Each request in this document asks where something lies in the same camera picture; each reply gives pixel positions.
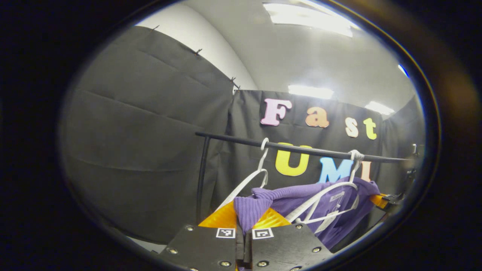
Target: purple knit garment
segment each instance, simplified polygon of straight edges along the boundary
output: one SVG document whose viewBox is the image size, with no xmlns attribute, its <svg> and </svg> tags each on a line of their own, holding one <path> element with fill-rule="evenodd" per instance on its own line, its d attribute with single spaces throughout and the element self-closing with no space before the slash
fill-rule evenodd
<svg viewBox="0 0 482 271">
<path fill-rule="evenodd" d="M 347 182 L 348 180 L 349 177 L 345 177 L 335 183 Z M 370 195 L 380 194 L 373 181 L 367 182 L 355 177 L 353 183 L 358 186 L 358 191 L 351 186 L 341 186 L 329 191 L 321 197 L 320 203 L 311 216 L 311 219 L 324 217 L 331 213 L 337 204 L 340 205 L 339 212 L 349 209 L 357 194 L 359 195 L 360 201 L 356 209 L 337 216 L 326 229 L 315 234 L 328 249 L 341 241 L 372 210 L 374 204 L 370 201 Z M 316 193 L 333 184 L 330 182 L 316 183 L 275 190 L 253 188 L 251 189 L 253 195 L 234 198 L 234 210 L 238 215 L 243 233 L 246 234 L 248 230 L 253 228 L 269 207 L 285 217 Z M 310 209 L 311 207 L 301 214 L 302 220 Z M 323 221 L 310 223 L 308 227 L 315 232 L 321 223 Z"/>
</svg>

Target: rack pole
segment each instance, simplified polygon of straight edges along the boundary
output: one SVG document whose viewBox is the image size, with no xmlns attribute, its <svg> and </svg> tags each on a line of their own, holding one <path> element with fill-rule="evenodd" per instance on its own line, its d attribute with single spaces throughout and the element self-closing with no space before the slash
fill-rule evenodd
<svg viewBox="0 0 482 271">
<path fill-rule="evenodd" d="M 203 137 L 206 137 L 206 138 L 209 137 L 209 138 L 219 139 L 219 140 L 223 140 L 223 141 L 240 143 L 240 144 L 254 146 L 254 147 L 261 147 L 261 141 L 256 141 L 256 140 L 252 140 L 252 139 L 239 138 L 239 137 L 234 137 L 234 136 L 230 136 L 230 135 L 215 135 L 215 134 L 204 133 L 204 132 L 196 132 L 196 135 L 197 136 L 203 136 Z M 297 146 L 282 145 L 282 144 L 272 143 L 272 142 L 267 142 L 266 146 L 269 147 L 269 148 L 273 148 L 273 149 L 279 149 L 279 150 L 285 150 L 285 151 L 297 152 L 297 153 L 306 153 L 306 154 L 311 154 L 311 155 L 316 155 L 316 156 L 327 156 L 327 157 L 339 158 L 339 159 L 350 159 L 351 158 L 351 154 L 349 154 L 349 153 L 331 151 L 331 150 L 325 150 L 325 149 L 308 149 L 308 148 L 297 147 Z M 399 163 L 399 162 L 403 162 L 403 161 L 409 161 L 410 159 L 389 158 L 389 157 L 375 156 L 375 155 L 365 155 L 363 160 L 364 161 L 373 161 L 373 162 L 384 162 L 384 163 Z"/>
<path fill-rule="evenodd" d="M 198 191 L 196 195 L 196 220 L 197 224 L 202 222 L 201 218 L 201 198 L 202 198 L 202 187 L 204 185 L 204 173 L 206 172 L 206 157 L 208 155 L 209 141 L 211 137 L 206 135 L 204 138 L 204 147 L 202 149 L 201 156 L 201 168 L 199 169 L 199 180 L 198 180 Z"/>
</svg>

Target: white plastic hanger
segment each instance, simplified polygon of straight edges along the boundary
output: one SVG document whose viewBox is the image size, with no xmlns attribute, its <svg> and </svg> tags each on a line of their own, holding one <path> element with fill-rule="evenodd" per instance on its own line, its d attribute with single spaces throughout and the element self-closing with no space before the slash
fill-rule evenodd
<svg viewBox="0 0 482 271">
<path fill-rule="evenodd" d="M 310 219 L 311 216 L 313 215 L 316 207 L 318 206 L 318 203 L 320 202 L 321 197 L 323 195 L 325 195 L 326 193 L 328 193 L 329 191 L 331 191 L 333 189 L 336 189 L 338 187 L 341 187 L 341 186 L 351 186 L 351 187 L 355 188 L 355 190 L 358 190 L 358 187 L 355 184 L 353 184 L 353 179 L 355 178 L 356 171 L 358 170 L 358 168 L 360 167 L 360 165 L 362 163 L 364 155 L 359 153 L 355 149 L 350 151 L 349 153 L 351 153 L 350 159 L 351 160 L 355 159 L 355 166 L 353 167 L 353 170 L 351 171 L 350 178 L 349 178 L 348 182 L 340 182 L 340 183 L 331 185 L 331 186 L 321 190 L 320 192 L 318 192 L 316 195 L 314 195 L 313 197 L 311 197 L 310 199 L 308 199 L 307 201 L 302 203 L 300 206 L 298 206 L 295 210 L 293 210 L 291 213 L 289 213 L 285 217 L 289 222 L 293 222 L 293 221 L 296 220 L 297 223 L 299 223 L 299 222 L 303 222 L 305 224 L 314 223 L 314 222 L 318 222 L 318 221 L 325 220 L 325 219 L 328 219 L 328 218 L 334 218 L 336 216 L 339 216 L 341 214 L 349 212 L 349 211 L 351 211 L 353 209 L 356 209 L 358 207 L 358 202 L 359 202 L 360 199 L 359 199 L 359 196 L 357 195 L 357 197 L 355 198 L 355 201 L 353 202 L 353 205 L 351 206 L 350 209 L 342 211 L 342 212 L 338 212 L 338 208 L 340 207 L 340 205 L 337 204 L 335 209 L 329 215 L 324 216 L 324 217 L 320 217 L 320 218 Z M 308 212 L 306 218 L 304 219 L 304 221 L 301 221 L 299 216 L 303 212 L 305 212 L 310 206 L 311 206 L 311 209 Z M 320 228 L 322 228 L 322 225 L 320 225 L 320 227 L 318 228 L 318 230 L 315 233 L 317 233 L 319 231 L 322 231 L 322 230 L 320 230 Z"/>
<path fill-rule="evenodd" d="M 224 205 L 230 203 L 231 201 L 234 200 L 234 198 L 239 194 L 239 192 L 241 192 L 241 190 L 254 178 L 256 177 L 256 175 L 258 175 L 259 173 L 263 172 L 265 175 L 263 177 L 263 182 L 261 183 L 261 186 L 260 188 L 263 188 L 267 183 L 268 183 L 268 171 L 266 171 L 266 169 L 263 168 L 263 163 L 265 162 L 265 158 L 266 158 L 266 154 L 268 153 L 268 148 L 265 149 L 265 145 L 266 143 L 269 142 L 268 138 L 266 137 L 264 140 L 263 140 L 263 143 L 261 143 L 261 151 L 265 151 L 263 153 L 263 156 L 261 157 L 261 159 L 259 160 L 259 164 L 258 164 L 258 169 L 256 171 L 254 171 L 253 173 L 249 174 L 249 176 L 246 177 L 246 179 L 244 179 L 234 190 L 233 192 L 231 192 L 231 194 L 229 194 L 229 196 L 223 201 L 223 203 L 221 203 L 221 205 L 216 209 L 219 210 L 221 207 L 223 207 Z"/>
</svg>

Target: blue letter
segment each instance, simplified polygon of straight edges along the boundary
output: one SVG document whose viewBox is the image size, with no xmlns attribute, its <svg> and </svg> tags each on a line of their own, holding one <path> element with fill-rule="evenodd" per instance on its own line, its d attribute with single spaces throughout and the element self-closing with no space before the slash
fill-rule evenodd
<svg viewBox="0 0 482 271">
<path fill-rule="evenodd" d="M 319 183 L 326 182 L 326 179 L 333 183 L 338 179 L 350 176 L 350 169 L 353 164 L 352 160 L 343 160 L 338 169 L 335 166 L 333 158 L 322 157 L 320 162 L 322 166 Z"/>
</svg>

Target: ceiling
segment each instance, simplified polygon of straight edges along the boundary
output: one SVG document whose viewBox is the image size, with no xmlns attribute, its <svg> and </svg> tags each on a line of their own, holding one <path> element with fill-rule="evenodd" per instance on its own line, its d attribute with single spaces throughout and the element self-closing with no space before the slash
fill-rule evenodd
<svg viewBox="0 0 482 271">
<path fill-rule="evenodd" d="M 223 35 L 260 90 L 288 92 L 289 84 L 324 87 L 340 102 L 364 107 L 376 101 L 395 111 L 415 94 L 396 55 L 361 29 L 352 29 L 350 38 L 305 26 L 275 25 L 260 0 L 182 3 Z"/>
</svg>

